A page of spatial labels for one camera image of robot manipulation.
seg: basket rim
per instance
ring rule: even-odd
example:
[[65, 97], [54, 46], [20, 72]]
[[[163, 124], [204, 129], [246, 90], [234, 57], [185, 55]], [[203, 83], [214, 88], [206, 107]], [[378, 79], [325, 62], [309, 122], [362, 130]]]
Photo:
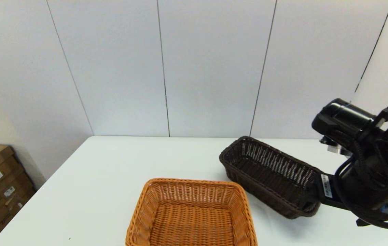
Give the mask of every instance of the basket rim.
[[267, 193], [269, 193], [270, 195], [272, 195], [273, 197], [275, 197], [276, 199], [279, 199], [280, 201], [283, 202], [283, 205], [288, 207], [288, 209], [290, 209], [292, 212], [298, 214], [298, 215], [309, 215], [311, 213], [314, 212], [314, 210], [317, 210], [318, 209], [318, 206], [310, 209], [310, 210], [301, 210], [299, 209], [296, 205], [290, 203], [288, 200], [284, 199], [281, 195], [279, 195], [277, 192], [275, 192], [274, 190], [270, 189], [269, 187], [267, 187], [266, 185], [264, 185], [263, 183], [259, 182], [258, 180], [254, 179], [252, 176], [248, 175], [247, 173], [243, 172], [242, 170], [234, 167], [232, 164], [230, 164], [229, 162], [227, 162], [225, 159], [224, 159], [224, 155], [229, 152], [231, 150], [231, 148], [233, 148], [235, 145], [239, 144], [240, 142], [242, 142], [243, 140], [246, 140], [246, 139], [249, 139], [249, 140], [253, 140], [254, 142], [268, 148], [269, 150], [272, 150], [272, 151], [275, 151], [276, 153], [278, 154], [281, 154], [287, 158], [290, 158], [291, 160], [295, 161], [295, 162], [298, 162], [299, 164], [302, 164], [316, 172], [319, 172], [321, 173], [321, 171], [314, 167], [314, 166], [311, 166], [310, 164], [302, 161], [302, 160], [299, 160], [293, 156], [290, 156], [289, 154], [286, 154], [286, 153], [283, 153], [282, 151], [272, 147], [271, 145], [268, 145], [267, 143], [264, 143], [264, 142], [261, 142], [259, 141], [258, 139], [255, 139], [253, 137], [249, 137], [249, 136], [242, 136], [240, 138], [238, 138], [237, 140], [235, 140], [233, 143], [231, 143], [231, 145], [229, 145], [227, 148], [225, 148], [220, 156], [219, 156], [219, 160], [220, 162], [224, 165], [225, 168], [229, 168], [231, 169], [232, 171], [238, 173], [239, 175], [243, 175], [244, 177], [248, 178], [249, 180], [253, 181], [256, 185], [260, 186], [261, 188], [263, 188]]
[[211, 181], [211, 180], [196, 180], [196, 179], [153, 178], [153, 179], [150, 179], [149, 181], [147, 181], [146, 184], [144, 185], [142, 192], [141, 192], [141, 195], [139, 196], [138, 202], [135, 206], [135, 210], [133, 212], [132, 219], [130, 220], [129, 227], [127, 228], [126, 240], [125, 240], [125, 243], [127, 246], [142, 246], [142, 245], [139, 245], [139, 244], [136, 244], [133, 242], [133, 238], [132, 238], [133, 233], [131, 233], [131, 232], [135, 228], [135, 222], [138, 219], [138, 215], [139, 215], [138, 211], [142, 207], [142, 203], [143, 203], [144, 198], [146, 197], [147, 190], [149, 189], [149, 187], [152, 184], [154, 184], [156, 182], [166, 182], [166, 183], [178, 182], [178, 183], [199, 184], [199, 185], [202, 185], [202, 184], [226, 185], [226, 186], [234, 187], [236, 189], [234, 192], [240, 193], [242, 202], [244, 204], [245, 218], [247, 221], [248, 229], [250, 231], [249, 232], [250, 241], [251, 241], [251, 243], [253, 243], [253, 246], [258, 245], [258, 241], [257, 241], [256, 234], [255, 234], [255, 228], [253, 225], [252, 213], [250, 211], [250, 206], [249, 206], [247, 194], [246, 194], [246, 191], [244, 190], [244, 188], [241, 185], [239, 185], [238, 183], [229, 182], [229, 181]]

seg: brown wicker basket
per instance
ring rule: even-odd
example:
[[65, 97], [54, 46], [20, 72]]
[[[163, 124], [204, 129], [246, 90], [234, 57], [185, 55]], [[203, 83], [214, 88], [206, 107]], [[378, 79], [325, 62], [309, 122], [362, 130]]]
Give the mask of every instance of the brown wicker basket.
[[313, 216], [320, 202], [308, 194], [321, 171], [252, 137], [241, 137], [220, 154], [227, 176], [289, 219]]
[[244, 189], [233, 182], [152, 179], [142, 190], [127, 246], [256, 246]]

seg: motor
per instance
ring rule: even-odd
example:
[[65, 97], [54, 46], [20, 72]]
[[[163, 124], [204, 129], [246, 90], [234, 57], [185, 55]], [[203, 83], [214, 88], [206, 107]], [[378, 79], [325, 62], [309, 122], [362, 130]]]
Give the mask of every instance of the motor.
[[372, 115], [344, 100], [326, 105], [312, 123], [321, 143], [349, 156], [334, 175], [322, 173], [313, 192], [321, 203], [347, 209], [358, 226], [388, 229], [388, 107]]

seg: orange wicker basket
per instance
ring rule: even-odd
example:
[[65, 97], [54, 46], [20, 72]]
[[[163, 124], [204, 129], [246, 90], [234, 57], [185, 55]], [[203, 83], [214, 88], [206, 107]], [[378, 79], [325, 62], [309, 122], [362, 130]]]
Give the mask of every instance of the orange wicker basket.
[[152, 179], [142, 190], [127, 246], [256, 246], [244, 189], [233, 182]]

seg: panel seam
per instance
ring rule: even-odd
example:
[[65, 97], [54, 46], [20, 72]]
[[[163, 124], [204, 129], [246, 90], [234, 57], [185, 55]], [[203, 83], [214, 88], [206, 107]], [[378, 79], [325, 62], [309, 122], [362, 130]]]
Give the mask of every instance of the panel seam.
[[61, 42], [60, 37], [59, 37], [59, 33], [58, 33], [57, 27], [56, 27], [56, 23], [55, 23], [55, 20], [53, 18], [52, 10], [50, 9], [50, 5], [49, 5], [48, 0], [45, 0], [45, 1], [47, 2], [48, 10], [50, 11], [50, 16], [52, 17], [53, 25], [55, 27], [56, 34], [58, 36], [60, 47], [62, 48], [62, 52], [63, 52], [63, 56], [64, 56], [65, 61], [66, 61], [66, 65], [68, 66], [69, 74], [71, 75], [72, 82], [74, 83], [75, 90], [77, 91], [77, 95], [79, 96], [80, 103], [82, 104], [82, 107], [83, 107], [83, 112], [85, 112], [85, 116], [86, 116], [86, 119], [88, 120], [89, 127], [91, 128], [92, 135], [94, 136], [95, 135], [94, 134], [94, 130], [92, 129], [91, 122], [89, 120], [88, 114], [86, 113], [85, 105], [83, 104], [82, 97], [80, 96], [79, 89], [77, 88], [77, 84], [75, 83], [74, 76], [72, 75], [71, 68], [69, 67], [68, 59], [66, 58], [65, 50], [63, 49], [63, 45], [62, 45], [62, 42]]
[[256, 96], [255, 110], [253, 111], [252, 125], [250, 126], [249, 136], [252, 136], [253, 122], [255, 121], [255, 113], [256, 113], [256, 107], [258, 105], [259, 91], [261, 90], [261, 83], [262, 83], [262, 77], [264, 76], [264, 68], [265, 68], [265, 61], [267, 59], [268, 46], [270, 44], [270, 38], [272, 37], [273, 22], [275, 21], [276, 5], [277, 5], [277, 0], [275, 1], [275, 9], [273, 10], [272, 24], [270, 25], [270, 32], [268, 34], [267, 47], [265, 49], [265, 56], [264, 56], [264, 64], [262, 65], [261, 79], [259, 81], [258, 95]]
[[383, 33], [384, 26], [385, 26], [385, 23], [387, 22], [387, 19], [388, 19], [388, 12], [387, 12], [386, 18], [385, 18], [385, 20], [384, 20], [383, 27], [381, 28], [381, 31], [380, 31], [380, 33], [379, 33], [378, 39], [376, 40], [375, 46], [373, 47], [372, 53], [370, 54], [369, 60], [367, 61], [367, 64], [366, 64], [366, 66], [365, 66], [365, 68], [364, 68], [364, 71], [362, 72], [361, 78], [359, 79], [359, 82], [358, 82], [358, 84], [357, 84], [357, 87], [355, 88], [354, 94], [357, 92], [358, 87], [359, 87], [359, 84], [361, 83], [361, 80], [362, 80], [362, 78], [364, 77], [364, 73], [366, 72], [367, 67], [369, 66], [370, 60], [372, 59], [373, 53], [375, 52], [376, 46], [378, 45], [379, 38], [381, 37], [381, 34]]
[[167, 95], [166, 95], [165, 68], [164, 68], [164, 51], [162, 48], [161, 18], [159, 15], [159, 1], [158, 0], [156, 0], [156, 6], [158, 8], [159, 38], [160, 38], [160, 42], [161, 42], [162, 74], [163, 74], [163, 78], [164, 78], [164, 92], [165, 92], [165, 106], [166, 106], [166, 112], [167, 112], [168, 137], [171, 137], [170, 132], [169, 132], [168, 101], [167, 101]]

